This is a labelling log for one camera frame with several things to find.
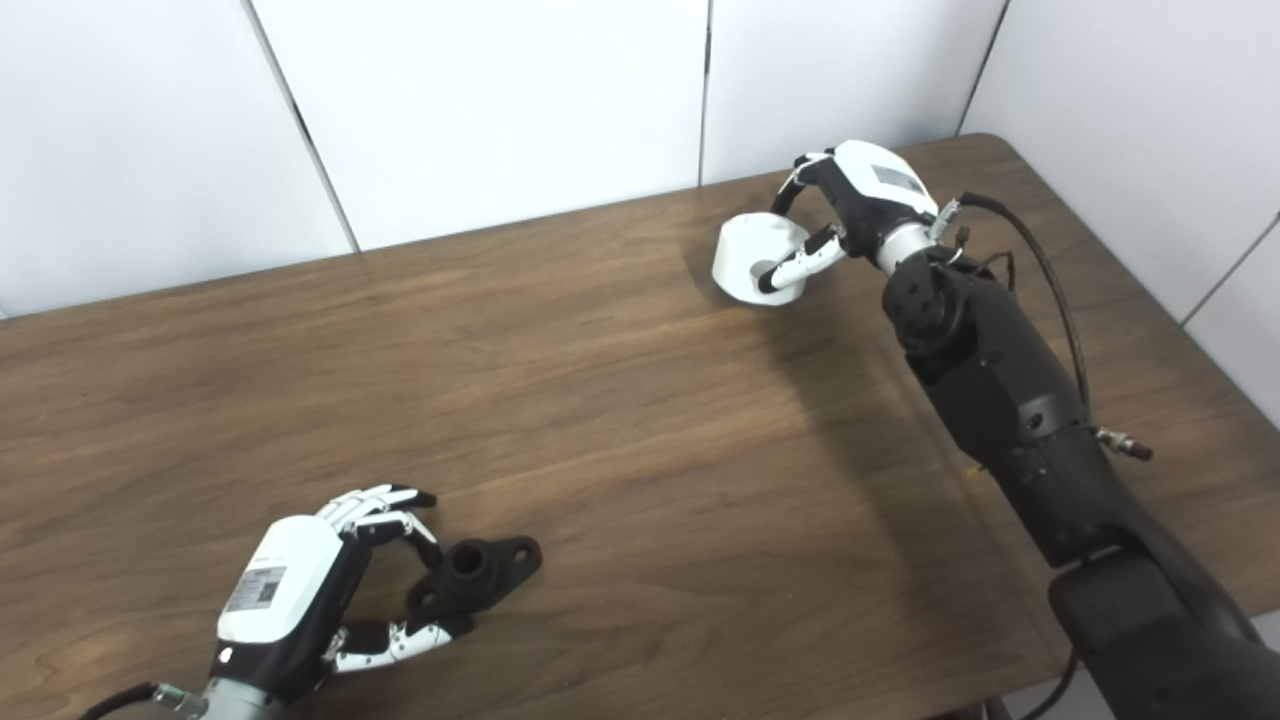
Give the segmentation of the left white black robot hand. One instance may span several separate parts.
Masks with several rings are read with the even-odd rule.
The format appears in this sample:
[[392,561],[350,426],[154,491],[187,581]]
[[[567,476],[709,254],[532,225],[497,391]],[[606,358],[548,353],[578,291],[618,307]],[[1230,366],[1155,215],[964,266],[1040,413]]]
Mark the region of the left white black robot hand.
[[467,635],[475,626],[467,614],[344,621],[378,547],[403,541],[426,569],[442,565],[443,550],[417,516],[435,502],[420,489],[381,484],[274,521],[218,619],[211,679],[291,705],[330,676],[387,667]]

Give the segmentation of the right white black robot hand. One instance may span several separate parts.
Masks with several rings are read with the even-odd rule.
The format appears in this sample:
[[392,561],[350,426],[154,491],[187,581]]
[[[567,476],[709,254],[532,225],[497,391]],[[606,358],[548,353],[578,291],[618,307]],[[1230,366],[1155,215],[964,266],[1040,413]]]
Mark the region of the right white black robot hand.
[[940,242],[940,206],[918,173],[888,149],[847,140],[805,154],[794,163],[771,213],[786,218],[808,188],[822,192],[837,220],[765,270],[756,281],[763,293],[799,284],[844,258],[867,258],[891,275],[900,263]]

